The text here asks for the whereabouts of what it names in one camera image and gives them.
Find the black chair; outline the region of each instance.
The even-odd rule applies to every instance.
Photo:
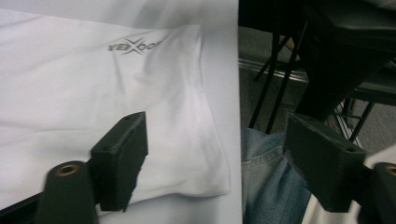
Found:
[[[310,83],[296,112],[324,121],[349,95],[361,95],[357,87],[396,56],[396,13],[348,0],[306,1],[302,12],[309,25],[298,53]],[[267,133],[288,79],[283,80]]]

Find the person's leg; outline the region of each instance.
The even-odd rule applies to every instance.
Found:
[[[283,133],[242,130],[244,224],[301,223],[310,192],[282,155]]]

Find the gray floor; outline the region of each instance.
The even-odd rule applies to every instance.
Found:
[[[271,35],[248,28],[239,28],[238,35],[241,126],[247,127],[265,80],[265,77],[262,77],[258,82],[255,82],[253,78],[270,55]],[[281,62],[287,62],[289,56],[290,52],[287,49],[283,49],[279,54],[279,60]],[[281,76],[274,77],[255,129],[260,131],[265,130],[281,80]],[[306,83],[303,81],[292,80],[290,82],[282,102],[282,105],[285,106],[282,106],[277,114],[273,133],[283,132],[287,115],[289,112],[293,111],[293,108],[288,105],[298,104],[304,93],[305,87]],[[358,102],[356,113],[360,113],[365,105],[365,102]],[[336,132],[341,133],[339,125],[334,117],[329,118],[327,124]],[[396,144],[396,107],[375,105],[370,117],[361,130],[359,140],[361,146],[370,153]]]

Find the folded t-shirt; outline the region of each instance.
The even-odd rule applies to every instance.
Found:
[[[362,1],[371,3],[373,5],[376,5],[377,7],[396,11],[396,0],[362,0]]]
[[[227,193],[200,52],[198,25],[141,30],[0,9],[0,209],[42,190],[53,166],[87,161],[140,111],[149,154],[132,203]]]

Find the black plastic part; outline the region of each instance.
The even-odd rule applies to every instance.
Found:
[[[296,113],[324,121],[396,57],[396,13],[348,0],[304,1],[303,13],[321,49],[310,55],[315,43],[306,42],[300,50],[310,83]]]
[[[378,208],[375,204],[373,180],[375,172],[365,166],[362,166],[351,181],[352,198],[360,206],[361,210],[358,215],[359,224],[381,224],[378,215]]]
[[[85,162],[69,161],[49,171],[35,223],[98,223],[90,173]]]
[[[88,164],[103,211],[126,209],[148,153],[143,112],[121,119],[91,150]]]
[[[40,193],[1,210],[0,223],[33,224],[39,197]]]
[[[279,5],[278,10],[274,10],[276,4]],[[295,0],[239,1],[238,26],[273,32],[274,22],[278,22],[282,35],[294,35],[296,24],[300,21],[300,8],[301,1]]]
[[[347,212],[351,182],[366,153],[319,121],[296,114],[290,114],[284,148],[323,208]]]
[[[375,165],[374,198],[384,224],[396,223],[396,165],[381,162]]]
[[[97,223],[96,203],[106,211],[125,210],[148,155],[147,141],[144,112],[121,119],[92,149],[88,162],[70,161],[53,168],[44,191],[1,210],[0,223]],[[62,167],[66,174],[74,171],[68,164],[77,165],[78,171],[61,174],[62,178],[56,175]]]

